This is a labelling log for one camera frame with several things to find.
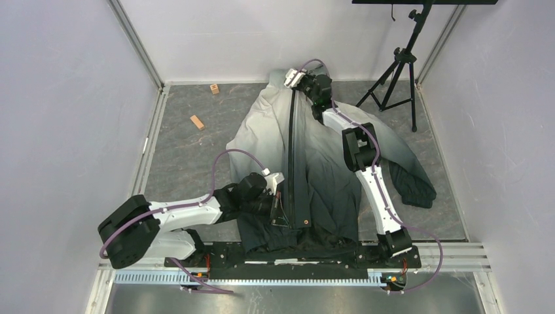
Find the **grey to black gradient jacket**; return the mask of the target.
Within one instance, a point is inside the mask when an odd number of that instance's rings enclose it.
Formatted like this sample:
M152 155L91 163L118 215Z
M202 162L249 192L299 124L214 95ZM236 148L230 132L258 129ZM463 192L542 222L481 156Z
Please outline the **grey to black gradient jacket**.
M260 168L283 173L283 209L289 227L272 226L270 218L242 217L238 228L248 252L309 253L343 250L359 240L359 206L366 197L360 181L344 161L342 137L313 117L311 101L284 87L288 70L273 70L228 142L233 181ZM436 190L408 144L372 114L346 103L336 106L360 124L371 123L380 148L379 165L387 163L402 202L430 208Z

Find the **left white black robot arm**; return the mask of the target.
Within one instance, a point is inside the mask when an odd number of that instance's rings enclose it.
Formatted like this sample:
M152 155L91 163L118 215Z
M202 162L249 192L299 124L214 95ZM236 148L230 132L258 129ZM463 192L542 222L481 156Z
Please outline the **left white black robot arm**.
M206 250L193 226L270 218L280 205L284 180L282 173L265 169L190 200L159 202L147 201L143 194L131 196L99 224L99 255L114 269L143 258L176 258L199 266Z

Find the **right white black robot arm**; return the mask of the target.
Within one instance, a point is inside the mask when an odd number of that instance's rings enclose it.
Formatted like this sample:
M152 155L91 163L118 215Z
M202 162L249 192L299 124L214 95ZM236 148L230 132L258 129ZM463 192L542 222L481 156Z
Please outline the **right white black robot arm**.
M313 117L317 121L341 135L345 164L360 181L372 208L378 236L378 259L383 265L394 267L412 249L412 239L387 193L374 127L371 123L360 124L340 111L332 99L329 76L303 71L300 74L302 78L292 87L311 101Z

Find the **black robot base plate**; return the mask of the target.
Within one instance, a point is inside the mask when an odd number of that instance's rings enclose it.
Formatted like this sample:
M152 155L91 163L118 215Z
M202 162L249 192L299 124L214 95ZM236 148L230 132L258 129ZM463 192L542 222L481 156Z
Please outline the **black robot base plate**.
M368 270L400 272L422 266L415 245L407 253L383 258L375 243L327 257L275 257L247 254L240 242L213 242L179 263L192 273L207 269L209 279L367 279Z

